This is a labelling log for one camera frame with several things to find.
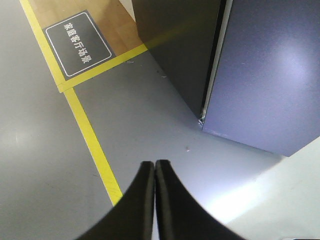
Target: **black plastic part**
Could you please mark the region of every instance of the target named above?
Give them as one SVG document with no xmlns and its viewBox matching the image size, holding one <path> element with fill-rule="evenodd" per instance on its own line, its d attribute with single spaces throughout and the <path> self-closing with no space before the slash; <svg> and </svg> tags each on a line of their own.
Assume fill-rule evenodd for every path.
<svg viewBox="0 0 320 240">
<path fill-rule="evenodd" d="M 226 0 L 132 0 L 152 56 L 200 118 Z"/>
<path fill-rule="evenodd" d="M 156 162 L 155 183 L 160 240 L 243 240 L 196 202 L 168 160 Z"/>
<path fill-rule="evenodd" d="M 120 201 L 77 240 L 150 240 L 154 215 L 154 175 L 154 164 L 142 162 Z"/>
</svg>

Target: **black sign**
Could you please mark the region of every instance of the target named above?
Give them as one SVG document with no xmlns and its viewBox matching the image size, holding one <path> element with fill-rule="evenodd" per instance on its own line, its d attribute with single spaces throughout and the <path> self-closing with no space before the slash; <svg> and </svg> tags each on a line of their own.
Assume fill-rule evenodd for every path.
<svg viewBox="0 0 320 240">
<path fill-rule="evenodd" d="M 88 11 L 44 29 L 66 79 L 115 57 Z"/>
</svg>

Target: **blue-gray panel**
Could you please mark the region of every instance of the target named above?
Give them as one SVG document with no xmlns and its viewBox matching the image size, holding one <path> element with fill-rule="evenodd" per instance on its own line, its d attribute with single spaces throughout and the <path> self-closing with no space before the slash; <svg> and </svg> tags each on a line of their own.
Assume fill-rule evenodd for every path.
<svg viewBox="0 0 320 240">
<path fill-rule="evenodd" d="M 234 0 L 203 130 L 290 156 L 320 136 L 320 1 Z"/>
</svg>

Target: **gray floor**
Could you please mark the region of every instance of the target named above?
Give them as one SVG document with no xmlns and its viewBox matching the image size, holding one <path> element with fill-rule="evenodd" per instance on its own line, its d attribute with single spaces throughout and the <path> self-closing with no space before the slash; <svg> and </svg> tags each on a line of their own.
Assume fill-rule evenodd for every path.
<svg viewBox="0 0 320 240">
<path fill-rule="evenodd" d="M 71 240 L 112 205 L 20 4 L 5 0 L 0 18 L 7 23 L 0 26 L 0 239 Z M 286 209 L 276 204 L 277 193 L 300 181 L 294 169 L 308 173 L 319 167 L 320 142 L 290 161 L 203 133 L 164 76 L 146 52 L 75 88 L 121 189 L 127 189 L 141 161 L 169 159 L 200 204 L 236 232 L 249 239 L 285 236 L 255 234 L 253 221 L 268 214 L 261 211 L 264 204 L 274 212 Z M 310 167 L 302 167 L 298 157 Z M 286 168 L 291 172 L 282 179 Z M 318 178 L 312 174 L 307 186 L 312 189 Z M 268 183 L 284 190 L 274 187 L 268 198 Z M 303 185 L 299 189 L 296 194 L 306 193 Z M 261 221 L 259 229 L 272 232 Z"/>
<path fill-rule="evenodd" d="M 0 239 L 71 240 L 112 205 L 19 2 L 0 16 Z"/>
</svg>

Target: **black curved object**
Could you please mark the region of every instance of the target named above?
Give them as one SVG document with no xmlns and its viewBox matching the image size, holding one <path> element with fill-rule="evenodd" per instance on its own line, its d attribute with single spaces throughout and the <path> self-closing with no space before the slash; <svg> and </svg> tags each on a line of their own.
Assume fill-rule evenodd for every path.
<svg viewBox="0 0 320 240">
<path fill-rule="evenodd" d="M 244 240 L 196 202 L 168 160 L 156 162 L 155 184 L 160 240 Z"/>
<path fill-rule="evenodd" d="M 120 201 L 77 240 L 150 240 L 154 216 L 155 167 L 143 161 Z"/>
</svg>

